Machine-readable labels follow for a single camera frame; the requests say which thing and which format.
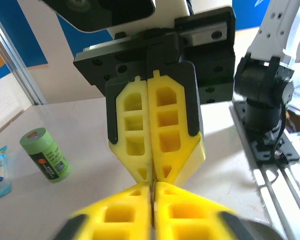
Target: table surface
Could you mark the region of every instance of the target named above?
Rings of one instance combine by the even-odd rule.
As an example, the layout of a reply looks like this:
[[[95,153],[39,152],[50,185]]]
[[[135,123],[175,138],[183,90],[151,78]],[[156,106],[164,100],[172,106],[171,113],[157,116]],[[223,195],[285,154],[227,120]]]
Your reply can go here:
[[[201,106],[206,161],[183,188],[265,220],[229,102]],[[28,131],[45,127],[72,167],[50,183],[19,145]],[[0,133],[8,145],[12,192],[0,198],[0,240],[47,240],[74,211],[135,184],[108,148],[105,98],[32,106]]]

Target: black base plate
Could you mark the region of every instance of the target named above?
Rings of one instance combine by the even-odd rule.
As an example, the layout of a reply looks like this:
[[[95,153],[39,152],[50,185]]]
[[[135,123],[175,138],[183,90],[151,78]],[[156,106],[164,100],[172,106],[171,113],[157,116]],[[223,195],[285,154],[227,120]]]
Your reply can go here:
[[[265,145],[262,144],[262,139],[267,139],[266,136],[260,135],[260,133],[256,133],[254,131],[251,131],[249,129],[246,129],[243,123],[243,119],[245,117],[245,111],[246,111],[246,102],[245,101],[237,101],[233,103],[234,110],[241,121],[243,125],[243,130],[245,133],[245,136],[249,142],[250,148],[252,150],[252,153],[255,157],[255,160],[257,163],[264,163],[264,164],[273,164],[274,162],[271,160],[271,145]],[[278,136],[278,132],[274,132],[273,136],[276,138]],[[281,137],[282,145],[280,149],[286,154],[288,160],[290,162],[292,161],[298,161],[300,159],[299,154],[295,150],[292,143],[289,141],[288,137],[285,133],[283,133]]]

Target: black mounting plate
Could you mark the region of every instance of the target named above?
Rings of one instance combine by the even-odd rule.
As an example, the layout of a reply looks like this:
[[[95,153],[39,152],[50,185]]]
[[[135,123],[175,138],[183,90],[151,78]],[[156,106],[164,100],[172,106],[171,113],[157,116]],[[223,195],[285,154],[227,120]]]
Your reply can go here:
[[[250,145],[250,148],[252,150],[252,153],[255,157],[256,162],[262,163],[262,164],[274,164],[275,162],[273,162],[271,160],[272,146],[262,144],[263,141],[260,141],[262,139],[266,139],[266,136],[245,128],[244,117],[245,117],[245,111],[246,111],[246,102],[245,101],[236,101],[233,103],[233,106],[234,106],[234,110],[241,122],[241,125],[243,126],[245,136]],[[278,133],[279,133],[279,131],[274,132],[273,136],[276,138],[278,136]],[[280,149],[284,153],[286,153],[288,160],[290,162],[298,161],[300,159],[300,156],[297,153],[297,151],[295,150],[292,143],[289,141],[289,139],[285,133],[283,133],[283,135],[281,137],[281,141],[282,141],[282,145],[281,145]]]

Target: white table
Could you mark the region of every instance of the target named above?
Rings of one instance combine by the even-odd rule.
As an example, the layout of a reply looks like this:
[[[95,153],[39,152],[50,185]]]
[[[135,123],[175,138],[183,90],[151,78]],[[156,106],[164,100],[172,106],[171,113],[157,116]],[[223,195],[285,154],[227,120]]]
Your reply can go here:
[[[206,161],[183,186],[247,218],[265,220],[229,103],[201,107]],[[31,129],[49,130],[72,166],[50,183],[19,145]],[[50,239],[68,216],[135,184],[108,148],[104,98],[32,106],[0,133],[8,145],[12,192],[0,199],[0,240]]]

